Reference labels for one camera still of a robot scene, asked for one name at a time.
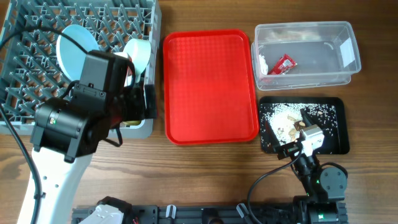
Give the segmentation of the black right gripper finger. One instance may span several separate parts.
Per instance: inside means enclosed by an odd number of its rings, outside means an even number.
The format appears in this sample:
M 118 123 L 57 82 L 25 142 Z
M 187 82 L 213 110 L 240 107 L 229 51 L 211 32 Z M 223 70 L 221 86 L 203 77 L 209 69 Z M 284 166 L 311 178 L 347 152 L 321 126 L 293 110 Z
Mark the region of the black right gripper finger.
M 300 113 L 302 115 L 302 121 L 305 123 L 306 127 L 310 127 L 315 124 L 304 108 L 300 110 Z
M 280 146 L 280 142 L 268 121 L 265 122 L 265 127 L 266 127 L 266 133 L 268 135 L 268 144 L 269 144 L 268 148 L 276 149 L 277 147 Z

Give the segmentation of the yellow plastic cup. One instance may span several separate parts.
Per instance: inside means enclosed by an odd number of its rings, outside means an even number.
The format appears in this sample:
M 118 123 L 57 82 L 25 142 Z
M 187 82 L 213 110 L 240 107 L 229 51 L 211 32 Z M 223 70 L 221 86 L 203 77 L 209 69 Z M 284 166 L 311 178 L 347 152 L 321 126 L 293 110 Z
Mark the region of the yellow plastic cup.
M 139 121 L 123 121 L 125 126 L 138 126 L 141 124 L 141 120 Z

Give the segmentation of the small light blue bowl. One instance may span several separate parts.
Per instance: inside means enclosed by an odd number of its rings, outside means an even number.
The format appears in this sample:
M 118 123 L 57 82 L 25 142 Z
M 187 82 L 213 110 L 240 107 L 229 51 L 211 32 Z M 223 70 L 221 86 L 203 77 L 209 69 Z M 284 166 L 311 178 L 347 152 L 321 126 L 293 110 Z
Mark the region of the small light blue bowl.
M 130 86 L 132 84 L 132 70 L 130 69 L 128 62 L 131 62 L 131 58 L 126 52 L 116 52 L 115 55 L 122 57 L 121 73 L 125 77 L 124 87 Z

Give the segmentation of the green bowl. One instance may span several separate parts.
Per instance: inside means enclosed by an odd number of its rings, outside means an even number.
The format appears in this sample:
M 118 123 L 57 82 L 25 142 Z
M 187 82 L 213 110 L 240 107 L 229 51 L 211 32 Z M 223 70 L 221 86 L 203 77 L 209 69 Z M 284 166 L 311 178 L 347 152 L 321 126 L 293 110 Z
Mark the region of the green bowl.
M 136 76 L 141 75 L 150 60 L 150 42 L 142 39 L 131 39 L 125 45 L 123 52 L 127 53 L 132 59 Z

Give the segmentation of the large light blue plate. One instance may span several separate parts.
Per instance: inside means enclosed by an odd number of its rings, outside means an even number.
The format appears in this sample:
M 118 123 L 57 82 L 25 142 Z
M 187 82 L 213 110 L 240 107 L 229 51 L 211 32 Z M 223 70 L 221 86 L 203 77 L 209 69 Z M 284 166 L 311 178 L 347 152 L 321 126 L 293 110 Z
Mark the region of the large light blue plate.
M 94 36 L 80 25 L 70 25 L 63 32 L 80 44 L 87 52 L 99 50 L 99 45 Z M 64 75 L 70 80 L 79 80 L 85 61 L 85 53 L 64 36 L 58 36 L 56 43 L 56 56 Z

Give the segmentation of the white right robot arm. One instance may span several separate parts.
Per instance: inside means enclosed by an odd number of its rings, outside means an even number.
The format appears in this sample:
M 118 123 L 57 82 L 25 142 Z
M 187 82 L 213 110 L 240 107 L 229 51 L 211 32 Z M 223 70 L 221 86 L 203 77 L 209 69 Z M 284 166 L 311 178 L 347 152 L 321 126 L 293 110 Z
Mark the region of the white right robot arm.
M 321 163 L 319 154 L 346 154 L 348 132 L 343 106 L 331 103 L 264 103 L 260 106 L 261 147 L 289 167 L 305 195 L 290 203 L 264 205 L 262 223 L 347 223 L 344 204 L 347 170 Z

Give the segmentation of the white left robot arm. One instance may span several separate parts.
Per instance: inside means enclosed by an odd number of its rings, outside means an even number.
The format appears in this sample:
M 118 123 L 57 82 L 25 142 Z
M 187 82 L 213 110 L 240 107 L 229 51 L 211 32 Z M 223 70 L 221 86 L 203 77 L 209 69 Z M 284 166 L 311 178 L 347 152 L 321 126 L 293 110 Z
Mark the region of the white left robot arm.
M 53 97 L 36 110 L 30 141 L 30 175 L 18 223 L 65 223 L 80 180 L 100 141 L 122 122 L 154 119 L 155 91 L 135 78 L 136 63 L 125 52 L 86 54 L 72 98 Z

